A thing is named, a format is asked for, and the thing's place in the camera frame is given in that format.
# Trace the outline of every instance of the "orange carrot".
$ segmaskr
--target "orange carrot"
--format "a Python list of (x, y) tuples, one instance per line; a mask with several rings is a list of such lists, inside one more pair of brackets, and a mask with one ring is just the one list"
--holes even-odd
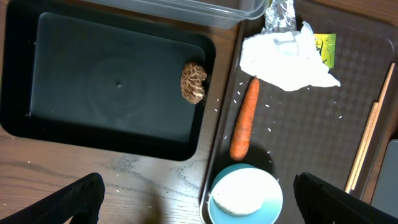
[(234, 135), (232, 137), (231, 147), (229, 149), (231, 158), (236, 161), (242, 160), (248, 153), (254, 112), (256, 111), (259, 92), (259, 80), (258, 78), (254, 78), (249, 85), (246, 96), (244, 97), (243, 105), (239, 112)]

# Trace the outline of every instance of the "teal bowl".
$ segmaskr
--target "teal bowl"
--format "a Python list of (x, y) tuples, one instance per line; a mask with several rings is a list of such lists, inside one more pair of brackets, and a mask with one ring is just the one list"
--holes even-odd
[[(211, 191), (213, 191), (214, 187), (217, 183), (227, 175), (231, 174), (240, 169), (258, 169), (254, 166), (248, 164), (235, 164), (223, 169), (214, 179), (213, 185), (211, 186)], [(268, 172), (263, 171), (265, 174), (262, 175), (261, 178), (265, 178), (265, 181), (269, 183), (267, 188), (264, 189), (267, 191), (267, 197), (262, 203), (261, 208), (250, 214), (243, 217), (234, 217), (232, 215), (228, 215), (218, 208), (214, 199), (213, 193), (210, 194), (209, 203), (208, 203), (208, 213), (213, 224), (273, 224), (282, 210), (283, 204), (283, 196), (282, 189), (275, 178), (270, 175)]]

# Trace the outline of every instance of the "wooden chopstick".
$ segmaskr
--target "wooden chopstick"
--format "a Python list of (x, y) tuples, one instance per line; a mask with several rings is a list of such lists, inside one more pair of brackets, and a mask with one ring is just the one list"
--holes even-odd
[(345, 188), (345, 192), (347, 193), (349, 193), (350, 190), (354, 190), (356, 187), (359, 173), (361, 172), (363, 161), (365, 160), (366, 153), (368, 151), (369, 144), (374, 132), (374, 128), (376, 127), (376, 123), (380, 115), (381, 106), (383, 104), (384, 97), (386, 96), (387, 88), (391, 79), (392, 71), (394, 70), (394, 66), (395, 63), (392, 63), (390, 66), (386, 80), (384, 81), (383, 87), (381, 89), (381, 94), (379, 96), (378, 102), (375, 102), (372, 105), (372, 109), (369, 114), (368, 121), (366, 122), (365, 130), (355, 156), (353, 168), (349, 173), (347, 185)]

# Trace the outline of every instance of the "black tray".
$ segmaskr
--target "black tray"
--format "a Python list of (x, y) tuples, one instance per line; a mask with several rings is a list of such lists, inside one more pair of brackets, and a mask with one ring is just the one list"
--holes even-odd
[[(296, 0), (295, 11), (299, 27), (305, 20), (314, 33), (336, 34), (335, 67), (330, 72), (341, 87), (309, 86), (286, 92), (260, 81), (251, 145), (243, 162), (279, 179), (284, 204), (275, 223), (304, 222), (294, 197), (293, 181), (297, 174), (310, 172), (344, 189), (372, 104), (379, 98), (391, 62), (396, 62), (398, 56), (395, 27), (306, 0)], [(240, 27), (201, 199), (200, 215), (205, 223), (211, 223), (206, 208), (214, 178), (226, 166), (236, 163), (228, 151), (244, 98), (237, 91), (245, 93), (252, 79), (239, 67), (242, 42), (245, 37), (260, 33), (263, 25), (261, 20), (245, 21)], [(398, 102), (397, 85), (395, 69), (357, 186), (350, 192), (357, 198), (362, 196), (381, 136), (393, 113), (391, 105)]]
[(204, 99), (180, 92), (185, 62), (208, 73), (205, 36), (48, 0), (7, 7), (1, 124), (15, 136), (173, 160), (197, 148)]

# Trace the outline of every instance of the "clear plastic lid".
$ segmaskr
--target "clear plastic lid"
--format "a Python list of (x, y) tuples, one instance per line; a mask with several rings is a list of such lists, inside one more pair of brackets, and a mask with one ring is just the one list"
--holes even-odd
[(268, 0), (136, 0), (184, 11), (224, 18), (256, 19), (263, 15)]

